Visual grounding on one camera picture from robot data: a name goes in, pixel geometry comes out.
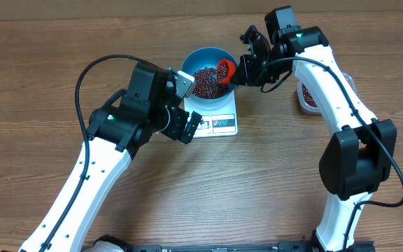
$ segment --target digital scale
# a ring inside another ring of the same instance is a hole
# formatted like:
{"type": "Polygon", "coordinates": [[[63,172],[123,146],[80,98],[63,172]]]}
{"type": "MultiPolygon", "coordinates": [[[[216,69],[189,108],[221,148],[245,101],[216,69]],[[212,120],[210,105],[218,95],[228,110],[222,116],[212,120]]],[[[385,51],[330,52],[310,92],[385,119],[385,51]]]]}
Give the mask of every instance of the digital scale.
{"type": "Polygon", "coordinates": [[[238,132],[234,91],[217,99],[202,99],[195,95],[184,99],[185,110],[202,116],[194,138],[234,136],[238,132]]]}

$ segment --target white scale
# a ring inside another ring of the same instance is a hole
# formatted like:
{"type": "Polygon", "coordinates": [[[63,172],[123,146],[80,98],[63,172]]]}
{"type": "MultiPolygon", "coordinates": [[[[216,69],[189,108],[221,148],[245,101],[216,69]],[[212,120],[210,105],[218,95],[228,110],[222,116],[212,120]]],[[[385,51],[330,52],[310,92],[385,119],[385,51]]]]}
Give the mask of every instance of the white scale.
{"type": "Polygon", "coordinates": [[[187,112],[195,111],[203,119],[194,138],[234,136],[239,131],[234,91],[218,99],[202,99],[192,94],[184,98],[184,105],[187,112]]]}

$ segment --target clear plastic container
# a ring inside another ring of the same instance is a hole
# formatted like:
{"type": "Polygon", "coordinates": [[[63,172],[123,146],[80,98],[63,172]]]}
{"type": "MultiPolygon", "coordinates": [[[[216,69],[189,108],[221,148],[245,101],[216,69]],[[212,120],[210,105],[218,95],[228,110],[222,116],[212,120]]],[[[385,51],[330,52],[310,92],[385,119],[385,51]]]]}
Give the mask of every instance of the clear plastic container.
{"type": "MultiPolygon", "coordinates": [[[[347,73],[343,72],[343,76],[346,79],[346,81],[349,83],[350,87],[354,90],[354,93],[357,94],[357,89],[355,88],[355,82],[354,79],[347,73]]],[[[317,106],[311,106],[307,104],[307,102],[304,100],[304,95],[302,92],[302,82],[298,82],[298,100],[299,100],[299,106],[301,106],[301,110],[305,113],[308,114],[320,114],[320,109],[317,106]]]]}

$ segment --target container of red beans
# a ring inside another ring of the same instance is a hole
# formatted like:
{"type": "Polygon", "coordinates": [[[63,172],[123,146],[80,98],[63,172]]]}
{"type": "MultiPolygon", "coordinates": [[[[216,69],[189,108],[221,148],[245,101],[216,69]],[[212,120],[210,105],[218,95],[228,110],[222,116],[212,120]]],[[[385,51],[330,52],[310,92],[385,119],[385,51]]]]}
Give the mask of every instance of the container of red beans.
{"type": "MultiPolygon", "coordinates": [[[[354,93],[357,94],[357,90],[355,88],[355,83],[353,78],[347,74],[347,73],[342,73],[350,87],[354,90],[354,93]]],[[[319,114],[320,109],[317,107],[317,104],[313,100],[311,93],[307,90],[307,87],[301,82],[298,82],[298,100],[299,100],[299,105],[301,106],[301,110],[305,113],[309,114],[319,114]]]]}
{"type": "Polygon", "coordinates": [[[181,71],[194,76],[196,86],[188,99],[197,103],[214,104],[221,102],[234,91],[235,85],[218,85],[228,72],[227,65],[218,63],[229,60],[237,67],[235,58],[225,50],[214,47],[200,48],[186,57],[181,71]]]}

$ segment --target wooden table surface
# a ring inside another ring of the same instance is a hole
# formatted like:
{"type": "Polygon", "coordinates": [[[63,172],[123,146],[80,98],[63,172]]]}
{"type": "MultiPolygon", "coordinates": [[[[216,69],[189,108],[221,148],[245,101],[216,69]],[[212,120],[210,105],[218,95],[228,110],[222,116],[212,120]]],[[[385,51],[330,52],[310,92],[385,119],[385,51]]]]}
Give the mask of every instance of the wooden table surface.
{"type": "MultiPolygon", "coordinates": [[[[403,171],[403,11],[296,13],[319,26],[361,100],[398,129],[403,171]]],[[[82,136],[74,87],[89,62],[113,53],[179,68],[216,46],[235,57],[264,15],[0,22],[0,250],[17,251],[43,220],[71,172],[82,136]]],[[[85,119],[129,82],[133,62],[115,59],[84,80],[85,119]]],[[[327,191],[318,161],[330,139],[320,116],[300,111],[290,78],[275,92],[236,90],[239,134],[184,145],[153,136],[108,194],[86,239],[132,244],[256,244],[309,239],[327,191]]],[[[394,170],[373,199],[401,197],[394,170]]],[[[367,206],[355,233],[378,251],[403,251],[403,207],[367,206]]]]}

